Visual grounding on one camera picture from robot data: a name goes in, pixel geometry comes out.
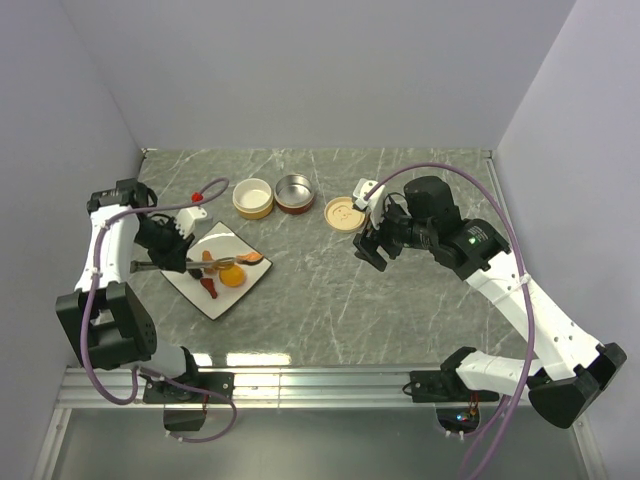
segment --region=red food piece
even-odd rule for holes
[[[207,292],[209,292],[211,298],[218,298],[218,292],[216,292],[216,287],[213,284],[213,278],[201,278],[200,285],[207,289]]]

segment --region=orange food slice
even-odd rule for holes
[[[209,250],[203,250],[203,252],[202,252],[202,261],[203,262],[213,262],[213,257],[211,256],[211,252],[209,252]],[[214,273],[216,273],[216,269],[213,268],[213,266],[203,268],[203,270],[204,270],[204,273],[208,273],[209,275],[213,275]]]
[[[247,279],[247,274],[244,273],[242,267],[233,265],[231,268],[220,270],[220,281],[227,287],[239,287]]]
[[[255,265],[256,263],[260,263],[260,261],[264,258],[264,255],[258,252],[247,253],[246,255],[238,255],[236,260],[239,263],[245,263],[247,265]]]

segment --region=cable tie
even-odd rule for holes
[[[505,298],[507,298],[511,294],[513,294],[513,293],[517,292],[518,290],[520,290],[523,285],[527,285],[531,280],[532,280],[531,279],[531,275],[529,275],[528,273],[525,273],[518,280],[515,280],[513,282],[513,284],[509,284],[508,290],[505,293],[503,293],[501,296],[496,298],[494,300],[493,304],[497,305],[498,303],[500,303],[502,300],[504,300]]]

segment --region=black mounting bracket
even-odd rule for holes
[[[231,400],[233,397],[234,374],[231,372],[198,372],[192,386],[219,393]],[[200,393],[188,392],[176,388],[160,380],[147,380],[142,401],[147,404],[175,405],[179,403],[199,404],[200,408],[193,410],[165,408],[162,418],[164,428],[170,432],[197,432],[207,419],[205,403],[224,404],[216,397],[208,397]]]
[[[219,393],[225,398],[233,397],[234,374],[231,372],[198,372],[192,386]],[[169,385],[160,380],[147,381],[147,387],[142,397],[143,403],[171,405],[179,403],[203,404],[204,395],[188,392]],[[207,403],[224,404],[219,398],[209,397]]]
[[[411,387],[413,403],[459,403],[468,402],[472,394],[477,394],[479,402],[497,402],[500,398],[496,392],[487,390],[469,390],[456,373],[467,355],[475,352],[473,347],[462,347],[447,358],[440,370],[414,370],[409,372],[411,380],[405,387]]]
[[[411,399],[413,403],[464,403],[469,402],[473,393],[478,394],[479,402],[497,402],[500,395],[496,392],[469,390],[464,384],[450,389],[449,383],[439,370],[422,370],[409,372],[411,380]]]

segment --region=white wall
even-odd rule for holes
[[[89,241],[88,195],[133,175],[139,150],[58,0],[0,15],[0,465],[28,478],[65,365],[54,313]]]
[[[578,0],[498,148],[527,265],[629,360],[590,417],[612,479],[640,477],[640,2]]]
[[[63,0],[160,148],[494,148],[574,2]]]

